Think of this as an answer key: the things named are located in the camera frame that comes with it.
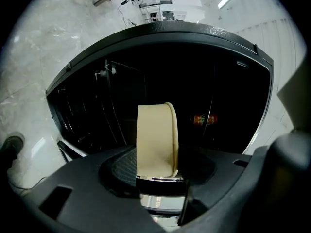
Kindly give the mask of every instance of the white marble floor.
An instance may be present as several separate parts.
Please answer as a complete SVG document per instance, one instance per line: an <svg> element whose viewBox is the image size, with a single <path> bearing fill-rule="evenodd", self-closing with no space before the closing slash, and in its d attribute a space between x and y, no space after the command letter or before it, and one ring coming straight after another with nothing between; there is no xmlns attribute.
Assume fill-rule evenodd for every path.
<svg viewBox="0 0 311 233"><path fill-rule="evenodd" d="M0 143L13 132L25 136L9 172L17 185L32 187L65 163L45 90L81 51L125 28L118 11L123 1L95 7L93 0L33 0L12 31L1 53ZM129 2L120 9L127 23L141 24L137 6Z"/></svg>

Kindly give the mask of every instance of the beige curved object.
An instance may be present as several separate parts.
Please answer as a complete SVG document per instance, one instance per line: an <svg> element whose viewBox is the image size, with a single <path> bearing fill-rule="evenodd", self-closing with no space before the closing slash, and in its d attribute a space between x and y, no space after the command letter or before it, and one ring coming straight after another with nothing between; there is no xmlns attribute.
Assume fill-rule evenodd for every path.
<svg viewBox="0 0 311 233"><path fill-rule="evenodd" d="M178 173L177 117L170 103L138 107L136 146L139 176L176 176Z"/></svg>

